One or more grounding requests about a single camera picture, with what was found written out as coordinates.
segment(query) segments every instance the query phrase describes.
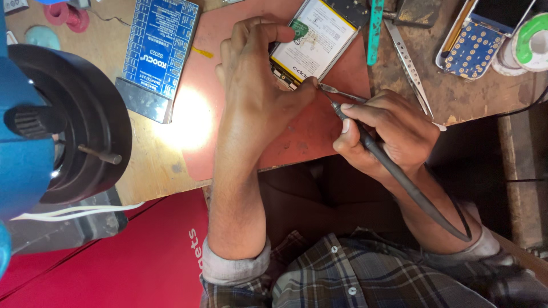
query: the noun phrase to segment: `yellow tape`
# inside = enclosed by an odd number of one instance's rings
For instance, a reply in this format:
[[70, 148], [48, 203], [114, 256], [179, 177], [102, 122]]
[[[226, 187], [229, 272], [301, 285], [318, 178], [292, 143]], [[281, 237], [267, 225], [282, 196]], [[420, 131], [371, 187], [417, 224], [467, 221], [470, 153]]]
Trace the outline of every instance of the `yellow tape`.
[[274, 62], [278, 63], [279, 66], [281, 66], [284, 70], [286, 70], [286, 72], [290, 73], [290, 74], [293, 75], [293, 77], [295, 77], [298, 81], [302, 82], [302, 78], [299, 78], [299, 76], [297, 76], [294, 72], [292, 72], [291, 70], [289, 70], [285, 65], [283, 65], [280, 61], [278, 61], [278, 59], [274, 58], [273, 56], [270, 56], [270, 59], [274, 60]]
[[356, 31], [356, 27], [352, 26], [348, 21], [346, 21], [346, 19], [344, 19], [343, 17], [341, 17], [341, 15], [339, 15], [339, 13], [335, 12], [335, 10], [330, 7], [327, 3], [323, 2], [322, 0], [318, 0], [320, 1], [321, 3], [323, 3], [323, 5], [325, 5], [328, 9], [331, 10], [331, 12], [333, 12], [335, 15], [337, 15], [340, 19], [342, 19], [349, 27], [352, 28], [352, 30]]
[[199, 53], [199, 54], [202, 54], [202, 55], [204, 55], [204, 56], [206, 56], [206, 57], [208, 57], [208, 58], [210, 58], [210, 59], [213, 58], [213, 54], [210, 53], [210, 52], [207, 52], [207, 51], [205, 51], [205, 50], [200, 50], [200, 49], [198, 49], [198, 48], [196, 48], [196, 47], [194, 47], [194, 46], [192, 46], [190, 49], [192, 49], [192, 50], [194, 50], [195, 52], [197, 52], [197, 53]]

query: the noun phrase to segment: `battery label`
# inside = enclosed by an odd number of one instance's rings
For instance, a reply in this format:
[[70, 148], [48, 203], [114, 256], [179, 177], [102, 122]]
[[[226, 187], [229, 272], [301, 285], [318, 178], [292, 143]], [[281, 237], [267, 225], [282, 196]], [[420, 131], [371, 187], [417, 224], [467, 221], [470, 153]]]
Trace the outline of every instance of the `battery label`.
[[[299, 33], [295, 31], [295, 39], [279, 44], [271, 59], [299, 81], [319, 77], [356, 32], [354, 26], [321, 0], [310, 0], [293, 20], [292, 27], [296, 26]], [[308, 31], [302, 36], [305, 27]]]
[[185, 0], [137, 0], [122, 77], [173, 99], [197, 14]]

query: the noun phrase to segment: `green sticker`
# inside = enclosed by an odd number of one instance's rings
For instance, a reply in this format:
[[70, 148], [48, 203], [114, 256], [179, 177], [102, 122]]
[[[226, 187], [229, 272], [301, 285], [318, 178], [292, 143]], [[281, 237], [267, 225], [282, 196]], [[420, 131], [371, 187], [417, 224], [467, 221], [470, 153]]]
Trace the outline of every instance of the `green sticker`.
[[290, 27], [295, 30], [295, 37], [293, 38], [294, 41], [299, 38], [303, 38], [308, 33], [308, 26], [297, 19], [294, 19], [291, 22]]

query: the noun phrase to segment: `blue circuit board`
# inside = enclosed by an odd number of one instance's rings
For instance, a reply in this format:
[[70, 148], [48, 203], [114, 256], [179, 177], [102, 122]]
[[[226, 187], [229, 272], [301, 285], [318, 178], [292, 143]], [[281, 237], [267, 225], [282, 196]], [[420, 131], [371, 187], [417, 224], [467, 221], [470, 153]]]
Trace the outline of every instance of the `blue circuit board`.
[[470, 80], [483, 76], [504, 41], [504, 34], [469, 23], [459, 33], [445, 61], [444, 72]]
[[185, 0], [137, 0], [122, 77], [173, 99], [197, 17]]

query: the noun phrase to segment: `white wire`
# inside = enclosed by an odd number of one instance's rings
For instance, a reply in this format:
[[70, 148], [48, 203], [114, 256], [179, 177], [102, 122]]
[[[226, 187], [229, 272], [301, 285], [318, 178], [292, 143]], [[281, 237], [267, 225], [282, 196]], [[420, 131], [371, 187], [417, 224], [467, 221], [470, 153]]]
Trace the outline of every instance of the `white wire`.
[[[21, 219], [31, 219], [31, 220], [40, 220], [40, 221], [63, 221], [67, 219], [73, 219], [78, 218], [82, 216], [87, 216], [91, 214], [97, 214], [97, 213], [105, 213], [105, 212], [117, 212], [120, 210], [130, 210], [130, 209], [136, 209], [140, 207], [141, 205], [145, 204], [145, 202], [137, 203], [131, 206], [126, 207], [119, 207], [119, 206], [81, 206], [81, 207], [71, 207], [66, 209], [57, 210], [54, 212], [49, 213], [38, 213], [38, 214], [30, 214], [30, 213], [23, 213], [15, 218], [12, 218], [10, 220], [21, 220]], [[69, 212], [74, 212], [77, 210], [86, 210], [85, 212], [81, 213], [74, 213], [70, 215], [64, 215], [64, 216], [57, 216], [60, 214], [65, 214]]]

